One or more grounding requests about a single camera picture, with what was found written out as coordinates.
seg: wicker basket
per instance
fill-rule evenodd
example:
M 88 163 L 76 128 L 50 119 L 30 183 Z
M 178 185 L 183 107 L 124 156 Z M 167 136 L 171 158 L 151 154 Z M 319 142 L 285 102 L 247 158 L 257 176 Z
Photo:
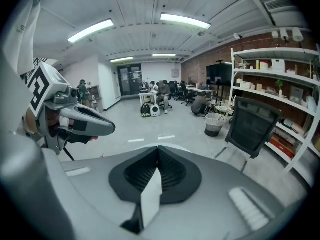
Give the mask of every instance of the wicker basket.
M 218 113 L 209 113 L 205 116 L 205 131 L 204 133 L 210 137 L 219 135 L 222 127 L 226 122 L 226 117 Z

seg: fluorescent light fixture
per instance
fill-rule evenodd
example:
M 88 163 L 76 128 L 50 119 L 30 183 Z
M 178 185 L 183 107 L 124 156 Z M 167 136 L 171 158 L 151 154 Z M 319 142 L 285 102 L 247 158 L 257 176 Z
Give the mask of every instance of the fluorescent light fixture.
M 117 58 L 117 59 L 113 59 L 110 60 L 110 62 L 114 63 L 114 62 L 123 62 L 123 61 L 128 61 L 128 60 L 133 60 L 134 57 L 127 57 L 127 58 Z
M 175 57 L 176 54 L 164 54 L 164 53 L 159 53 L 159 54 L 152 54 L 153 57 Z
M 87 35 L 90 35 L 94 32 L 97 32 L 99 30 L 103 30 L 105 28 L 108 28 L 108 27 L 112 27 L 114 24 L 112 22 L 111 19 L 108 19 L 106 21 L 103 21 L 103 22 L 100 22 L 98 24 L 95 24 L 91 27 L 88 27 L 86 28 L 85 30 L 79 32 L 78 34 L 75 34 L 73 37 L 69 38 L 68 41 L 71 42 L 71 43 L 74 43 L 78 40 L 80 40 L 81 38 L 84 38 L 86 37 Z
M 188 17 L 183 17 L 183 16 L 177 16 L 177 15 L 172 15 L 172 14 L 167 14 L 167 13 L 162 13 L 160 19 L 162 21 L 168 21 L 168 22 L 180 22 L 180 23 L 186 23 L 190 24 L 196 27 L 200 27 L 203 29 L 209 29 L 211 27 L 211 24 L 202 22 L 200 20 L 196 20 L 193 18 L 188 18 Z

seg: floor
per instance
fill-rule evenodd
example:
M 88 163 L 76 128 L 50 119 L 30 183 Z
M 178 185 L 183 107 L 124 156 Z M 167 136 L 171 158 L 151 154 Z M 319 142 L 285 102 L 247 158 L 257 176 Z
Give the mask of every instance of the floor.
M 170 100 L 173 106 L 168 114 L 161 110 L 161 116 L 142 118 L 138 99 L 122 100 L 103 115 L 114 122 L 116 130 L 109 136 L 99 137 L 88 144 L 68 144 L 67 149 L 76 160 L 93 159 L 129 152 L 150 144 L 178 145 L 192 153 L 212 158 L 224 146 L 228 133 L 227 126 L 222 128 L 218 137 L 205 135 L 205 119 L 194 116 L 181 101 Z M 230 164 L 240 170 L 248 155 L 228 145 L 217 160 Z M 62 152 L 61 162 L 70 161 Z M 256 159 L 249 160 L 244 174 L 274 194 L 287 207 L 304 198 L 308 186 L 293 172 L 285 173 L 282 160 L 268 147 L 264 147 Z

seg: shelving unit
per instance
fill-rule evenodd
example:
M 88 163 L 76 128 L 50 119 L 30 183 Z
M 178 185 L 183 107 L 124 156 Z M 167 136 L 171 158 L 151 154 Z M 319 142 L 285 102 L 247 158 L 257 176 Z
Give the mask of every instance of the shelving unit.
M 283 160 L 287 162 L 287 166 L 284 171 L 289 172 L 292 168 L 295 169 L 304 180 L 312 186 L 314 184 L 314 168 L 312 163 L 306 162 L 307 159 L 304 157 L 304 154 L 310 149 L 313 153 L 316 154 L 316 158 L 320 158 L 320 152 L 316 150 L 312 143 L 313 136 L 317 130 L 319 121 L 320 121 L 320 98 L 318 101 L 318 107 L 316 112 L 311 111 L 310 109 L 294 103 L 288 99 L 284 99 L 279 96 L 275 96 L 272 94 L 268 94 L 265 92 L 260 92 L 257 90 L 246 89 L 241 87 L 234 86 L 235 84 L 235 76 L 237 74 L 251 75 L 251 76 L 260 76 L 267 78 L 275 78 L 282 79 L 288 82 L 297 83 L 300 85 L 312 87 L 314 90 L 319 92 L 320 82 L 303 77 L 300 75 L 289 74 L 284 72 L 272 71 L 272 70 L 256 70 L 256 69 L 237 69 L 235 68 L 235 56 L 239 56 L 244 61 L 249 60 L 285 60 L 292 61 L 298 63 L 310 64 L 311 62 L 319 62 L 319 53 L 314 50 L 308 49 L 300 49 L 300 48 L 264 48 L 264 49 L 253 49 L 253 50 L 244 50 L 239 52 L 234 52 L 233 48 L 231 49 L 231 59 L 232 59 L 232 79 L 231 79 L 231 90 L 230 90 L 230 98 L 232 99 L 233 90 L 241 90 L 243 92 L 252 93 L 255 95 L 261 95 L 264 97 L 268 97 L 273 100 L 277 100 L 279 102 L 285 103 L 289 106 L 295 107 L 305 113 L 307 113 L 310 117 L 313 118 L 313 123 L 308 131 L 308 134 L 302 136 L 301 134 L 297 134 L 293 130 L 285 127 L 284 125 L 277 123 L 276 127 L 285 131 L 295 139 L 297 139 L 301 144 L 299 145 L 299 149 L 295 156 L 291 159 L 285 153 L 283 153 L 276 146 L 272 145 L 269 142 L 266 142 L 265 145 L 273 150 L 276 154 L 278 154 Z

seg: white ceiling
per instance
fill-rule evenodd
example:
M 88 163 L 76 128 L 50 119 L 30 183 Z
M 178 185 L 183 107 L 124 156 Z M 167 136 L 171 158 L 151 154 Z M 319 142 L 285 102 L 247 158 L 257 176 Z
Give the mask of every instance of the white ceiling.
M 106 60 L 134 56 L 134 62 L 166 61 L 153 58 L 152 54 L 176 53 L 177 57 L 169 61 L 182 61 L 208 45 L 230 39 L 235 32 L 274 28 L 276 20 L 264 6 L 267 1 L 270 0 L 41 0 L 34 57 L 58 60 L 60 68 L 97 53 Z M 291 8 L 288 12 L 286 25 L 305 27 L 303 19 L 291 15 L 298 13 L 293 11 Z M 211 23 L 212 27 L 205 30 L 163 23 L 161 13 L 194 18 Z M 74 44 L 67 41 L 107 19 L 112 19 L 113 28 Z

